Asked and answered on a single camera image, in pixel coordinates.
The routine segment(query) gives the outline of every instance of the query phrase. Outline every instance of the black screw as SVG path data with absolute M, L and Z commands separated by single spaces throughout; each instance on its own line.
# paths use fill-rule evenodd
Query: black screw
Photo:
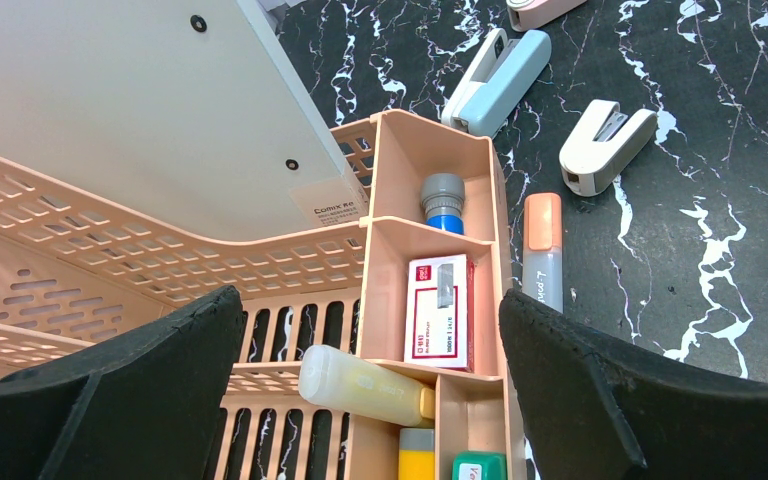
M 190 25 L 193 26 L 193 30 L 199 33 L 204 33 L 207 31 L 207 22 L 201 18 L 201 15 L 193 15 L 190 17 Z

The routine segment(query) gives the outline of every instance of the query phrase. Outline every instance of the orange highlighter cap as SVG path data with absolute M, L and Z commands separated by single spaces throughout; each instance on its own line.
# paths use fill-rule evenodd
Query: orange highlighter cap
M 525 248 L 545 251 L 563 246 L 561 197 L 556 193 L 535 193 L 525 197 Z

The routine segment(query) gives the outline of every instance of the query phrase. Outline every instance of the desk organizer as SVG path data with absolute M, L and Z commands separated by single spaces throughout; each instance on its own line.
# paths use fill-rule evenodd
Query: desk organizer
M 436 389 L 437 479 L 464 450 L 504 452 L 508 478 L 524 478 L 498 332 L 511 272 L 490 139 L 399 110 L 333 134 L 368 185 L 369 216 L 249 243 L 192 235 L 0 158 L 0 377 L 232 284 L 247 325 L 205 478 L 396 479 L 397 426 L 299 397 L 304 349 L 321 343 Z M 465 180 L 463 236 L 423 224 L 419 191 L 435 172 Z M 408 262 L 457 253 L 475 262 L 475 373 L 406 364 Z

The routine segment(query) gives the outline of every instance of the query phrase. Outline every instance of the red and white box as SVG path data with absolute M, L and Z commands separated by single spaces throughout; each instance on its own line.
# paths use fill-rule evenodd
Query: red and white box
M 472 372 L 474 273 L 466 255 L 410 262 L 406 363 Z

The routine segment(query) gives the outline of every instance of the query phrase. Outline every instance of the stapler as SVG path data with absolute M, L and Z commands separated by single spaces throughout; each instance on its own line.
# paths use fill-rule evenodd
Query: stapler
M 530 30 L 519 40 L 508 40 L 501 28 L 487 34 L 440 121 L 478 137 L 492 137 L 502 128 L 525 92 L 549 63 L 549 35 Z
M 540 28 L 586 0 L 508 0 L 511 27 L 518 32 Z
M 652 110 L 641 108 L 629 118 L 620 113 L 619 103 L 593 100 L 561 147 L 564 183 L 582 197 L 602 193 L 657 127 Z

